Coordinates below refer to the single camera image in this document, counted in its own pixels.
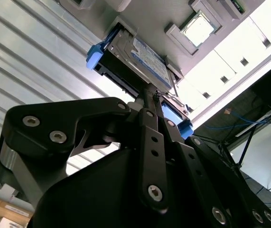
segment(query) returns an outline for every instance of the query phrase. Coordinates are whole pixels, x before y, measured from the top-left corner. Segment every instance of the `black metal bracket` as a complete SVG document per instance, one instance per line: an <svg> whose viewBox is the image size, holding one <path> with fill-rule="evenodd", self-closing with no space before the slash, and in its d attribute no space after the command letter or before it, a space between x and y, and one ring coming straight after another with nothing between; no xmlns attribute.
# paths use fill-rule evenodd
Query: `black metal bracket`
<svg viewBox="0 0 271 228"><path fill-rule="evenodd" d="M90 205L82 208L82 216L95 216L104 207L109 226L120 219L120 227L130 227L125 220L131 219L138 227L141 214L150 227L172 223L185 227L190 220L187 214L191 214L199 215L208 227L271 227L266 216L271 216L271 211L234 170L199 138L191 137L184 143L177 126L164 118L155 92L150 85L130 107L117 98L100 98L24 105L8 111L0 163L37 206L34 228L50 227L51 223L42 226L40 218L53 204L62 208L56 206L56 197L68 191L67 185L72 188L69 198L80 198ZM121 143L117 152L65 178L63 171L71 154L111 142ZM233 195L227 195L227 189ZM195 203L197 214L188 208L189 201ZM64 219L77 225L75 219L63 215L60 221L67 223Z"/></svg>

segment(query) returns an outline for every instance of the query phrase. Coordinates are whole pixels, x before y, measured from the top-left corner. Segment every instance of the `bolt hole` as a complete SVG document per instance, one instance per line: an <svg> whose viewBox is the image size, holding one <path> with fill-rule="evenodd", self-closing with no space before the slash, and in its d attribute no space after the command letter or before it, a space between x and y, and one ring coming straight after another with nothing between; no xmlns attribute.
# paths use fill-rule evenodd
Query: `bolt hole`
<svg viewBox="0 0 271 228"><path fill-rule="evenodd" d="M195 159L195 157L193 156L193 154L189 154L189 157L191 158L191 159Z"/></svg>
<svg viewBox="0 0 271 228"><path fill-rule="evenodd" d="M35 124L36 120L34 120L34 119L28 119L27 122L30 123L30 124Z"/></svg>
<svg viewBox="0 0 271 228"><path fill-rule="evenodd" d="M155 137L151 137L151 139L152 139L152 141L154 141L154 142L158 142L158 139L157 138L155 138Z"/></svg>
<svg viewBox="0 0 271 228"><path fill-rule="evenodd" d="M118 106L121 108L121 109L126 109L126 106L121 104L121 103L118 103Z"/></svg>
<svg viewBox="0 0 271 228"><path fill-rule="evenodd" d="M54 137L58 138L58 139L62 139L63 138L63 136L61 134L55 134Z"/></svg>
<svg viewBox="0 0 271 228"><path fill-rule="evenodd" d="M156 157L159 156L159 153L157 153L156 151L151 151L151 153L152 153L154 156L156 156Z"/></svg>
<svg viewBox="0 0 271 228"><path fill-rule="evenodd" d="M201 173L201 171L197 170L196 173L199 175L199 176L202 176L203 174Z"/></svg>

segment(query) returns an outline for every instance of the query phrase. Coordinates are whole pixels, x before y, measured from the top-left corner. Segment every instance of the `corrugated metal wall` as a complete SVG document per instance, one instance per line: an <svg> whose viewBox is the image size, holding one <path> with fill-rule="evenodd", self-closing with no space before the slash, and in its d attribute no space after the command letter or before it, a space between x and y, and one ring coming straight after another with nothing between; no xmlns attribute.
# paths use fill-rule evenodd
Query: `corrugated metal wall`
<svg viewBox="0 0 271 228"><path fill-rule="evenodd" d="M52 0L0 0L0 132L16 105L116 96L132 100L85 67L99 42Z"/></svg>

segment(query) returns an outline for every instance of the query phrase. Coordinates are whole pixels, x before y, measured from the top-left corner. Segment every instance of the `hard drive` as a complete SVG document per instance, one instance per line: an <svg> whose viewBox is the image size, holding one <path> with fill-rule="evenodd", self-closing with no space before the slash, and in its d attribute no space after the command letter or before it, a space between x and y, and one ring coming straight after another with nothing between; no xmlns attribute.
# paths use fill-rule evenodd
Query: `hard drive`
<svg viewBox="0 0 271 228"><path fill-rule="evenodd" d="M154 84L160 92L166 93L173 88L174 73L166 67L164 60L128 30L121 29L108 50L142 80Z"/></svg>

